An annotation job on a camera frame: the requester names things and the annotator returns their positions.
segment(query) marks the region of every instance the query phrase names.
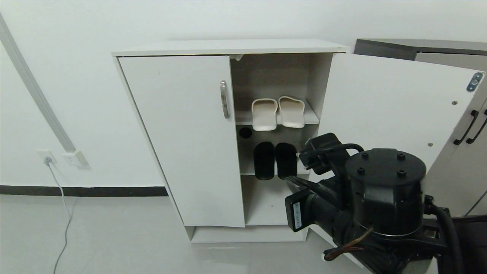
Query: cabinet door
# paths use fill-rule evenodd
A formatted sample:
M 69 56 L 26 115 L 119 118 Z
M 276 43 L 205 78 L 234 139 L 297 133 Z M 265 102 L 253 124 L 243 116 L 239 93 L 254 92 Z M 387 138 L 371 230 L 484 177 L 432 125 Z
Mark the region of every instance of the cabinet door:
M 333 132 L 342 143 L 365 150 L 396 148 L 418 156 L 429 169 L 466 112 L 475 93 L 467 86 L 477 72 L 336 54 L 318 134 Z
M 416 61 L 451 65 L 463 68 L 487 71 L 487 56 L 443 54 L 443 53 L 418 53 Z M 435 203 L 450 209 L 452 216 L 464 215 L 478 200 L 481 194 L 487 190 L 487 129 L 484 124 L 487 115 L 487 81 L 478 87 L 472 102 L 467 108 L 467 116 L 463 117 L 457 125 L 454 134 L 462 136 L 472 121 L 470 112 L 479 112 L 477 121 L 473 124 L 465 140 L 458 146 L 448 142 L 438 156 L 427 176 L 426 193 L 434 196 Z M 469 144 L 468 138 L 476 140 Z M 480 203 L 470 213 L 487 214 L 487 203 Z
M 229 57 L 119 60 L 184 224 L 244 227 Z

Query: white slipper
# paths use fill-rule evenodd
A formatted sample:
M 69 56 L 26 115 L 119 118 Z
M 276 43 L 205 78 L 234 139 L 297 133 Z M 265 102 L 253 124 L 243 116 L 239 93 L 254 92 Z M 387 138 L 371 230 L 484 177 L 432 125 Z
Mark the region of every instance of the white slipper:
M 271 98 L 257 99 L 252 102 L 252 128 L 255 131 L 271 131 L 277 128 L 277 101 Z
M 304 127 L 304 102 L 289 96 L 279 98 L 279 113 L 285 127 Z

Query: label sticker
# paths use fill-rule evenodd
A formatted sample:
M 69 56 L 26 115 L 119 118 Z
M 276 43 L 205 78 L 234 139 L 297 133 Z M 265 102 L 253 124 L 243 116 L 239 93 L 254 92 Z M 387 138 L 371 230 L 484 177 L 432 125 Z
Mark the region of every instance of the label sticker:
M 302 226 L 300 202 L 295 203 L 293 205 L 293 208 L 294 208 L 294 226 L 296 229 L 298 229 Z

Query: gray tiled floor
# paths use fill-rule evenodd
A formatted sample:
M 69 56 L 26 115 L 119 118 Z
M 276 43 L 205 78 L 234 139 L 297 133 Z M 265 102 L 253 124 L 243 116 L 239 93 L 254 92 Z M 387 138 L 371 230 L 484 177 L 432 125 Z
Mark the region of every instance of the gray tiled floor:
M 330 245 L 190 244 L 167 197 L 68 197 L 73 220 L 57 274 L 369 273 L 346 257 L 325 263 Z M 60 197 L 0 196 L 0 273 L 49 274 L 64 244 Z

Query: black baseboard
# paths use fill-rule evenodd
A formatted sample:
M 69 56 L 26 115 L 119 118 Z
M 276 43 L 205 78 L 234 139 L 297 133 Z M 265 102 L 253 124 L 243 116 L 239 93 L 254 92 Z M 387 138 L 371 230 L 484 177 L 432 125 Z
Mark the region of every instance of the black baseboard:
M 150 197 L 168 196 L 163 186 L 154 187 L 63 187 L 65 196 L 74 197 Z M 5 186 L 0 185 L 0 194 L 28 196 L 61 196 L 58 187 L 51 186 Z

